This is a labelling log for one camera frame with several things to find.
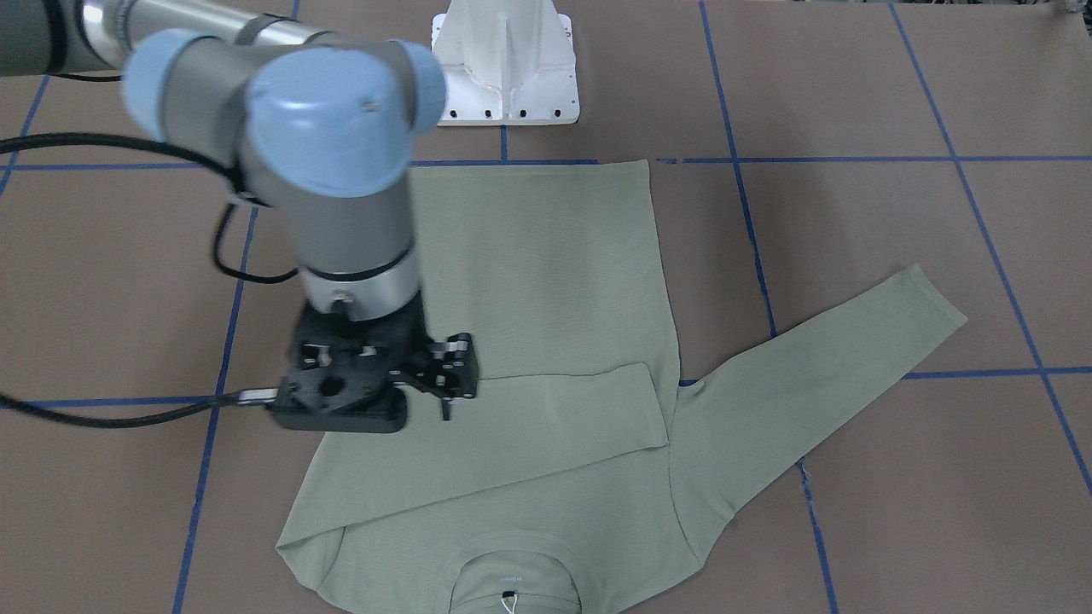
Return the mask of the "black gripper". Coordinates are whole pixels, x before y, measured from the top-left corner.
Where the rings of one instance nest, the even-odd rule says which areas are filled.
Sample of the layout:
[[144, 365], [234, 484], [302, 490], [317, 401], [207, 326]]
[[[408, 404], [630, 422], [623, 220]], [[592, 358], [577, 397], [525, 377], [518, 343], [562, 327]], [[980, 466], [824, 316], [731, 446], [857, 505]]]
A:
[[344, 302], [329, 312], [304, 304], [289, 362], [294, 412], [404, 412], [405, 395], [392, 379], [399, 369], [403, 385], [440, 401], [444, 422], [452, 420], [456, 402], [479, 395], [474, 336], [429, 338], [420, 294], [370, 320], [352, 320]]

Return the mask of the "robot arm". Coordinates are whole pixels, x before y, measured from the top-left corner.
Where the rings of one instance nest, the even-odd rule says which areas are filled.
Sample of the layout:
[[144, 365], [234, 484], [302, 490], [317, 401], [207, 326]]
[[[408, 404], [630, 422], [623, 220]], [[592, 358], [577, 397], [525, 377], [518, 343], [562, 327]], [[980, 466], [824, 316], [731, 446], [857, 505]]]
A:
[[415, 137], [440, 121], [444, 74], [428, 48], [370, 43], [292, 17], [204, 1], [4, 1], [3, 75], [102, 80], [116, 70], [126, 113], [144, 137], [54, 132], [3, 140], [4, 154], [44, 147], [122, 147], [218, 174], [236, 206], [284, 214], [305, 306], [273, 388], [218, 394], [128, 420], [66, 414], [3, 395], [20, 414], [124, 429], [211, 408], [265, 408], [288, 429], [393, 434], [407, 420], [404, 388], [432, 394], [442, 420], [474, 399], [474, 339], [432, 339], [422, 300], [410, 194]]

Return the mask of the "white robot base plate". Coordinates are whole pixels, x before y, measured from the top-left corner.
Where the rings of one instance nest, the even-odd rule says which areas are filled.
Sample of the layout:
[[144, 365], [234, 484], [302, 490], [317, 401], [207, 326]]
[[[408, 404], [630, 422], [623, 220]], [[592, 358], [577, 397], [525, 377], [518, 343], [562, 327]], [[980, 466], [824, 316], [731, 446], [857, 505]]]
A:
[[452, 1], [432, 17], [439, 127], [549, 127], [581, 115], [571, 19], [553, 1]]

